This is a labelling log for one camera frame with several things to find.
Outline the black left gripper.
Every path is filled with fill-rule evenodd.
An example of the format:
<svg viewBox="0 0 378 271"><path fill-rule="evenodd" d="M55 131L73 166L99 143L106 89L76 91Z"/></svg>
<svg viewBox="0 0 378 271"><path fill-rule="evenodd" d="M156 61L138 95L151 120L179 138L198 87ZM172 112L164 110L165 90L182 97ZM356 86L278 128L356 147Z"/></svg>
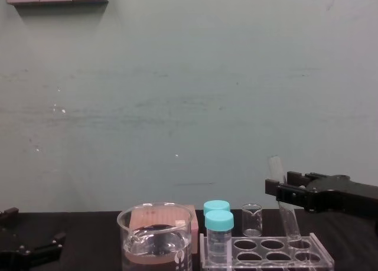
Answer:
<svg viewBox="0 0 378 271"><path fill-rule="evenodd" d="M15 245L14 232L19 209L12 207L1 211L1 245ZM58 233L48 243L33 249L18 246L15 249L1 248L1 270L30 270L32 262L53 262L60 258L66 241L66 233Z"/></svg>

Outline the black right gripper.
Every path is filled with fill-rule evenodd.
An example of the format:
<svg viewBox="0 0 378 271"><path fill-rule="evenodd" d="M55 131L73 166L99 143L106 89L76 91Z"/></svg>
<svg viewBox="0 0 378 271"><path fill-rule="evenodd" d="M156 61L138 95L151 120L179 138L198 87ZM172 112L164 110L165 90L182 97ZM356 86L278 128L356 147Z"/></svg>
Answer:
<svg viewBox="0 0 378 271"><path fill-rule="evenodd" d="M377 213L377 187L354 182L347 175L288 171L286 182L266 179L265 194L274 196L278 202L305 208L310 213Z"/></svg>

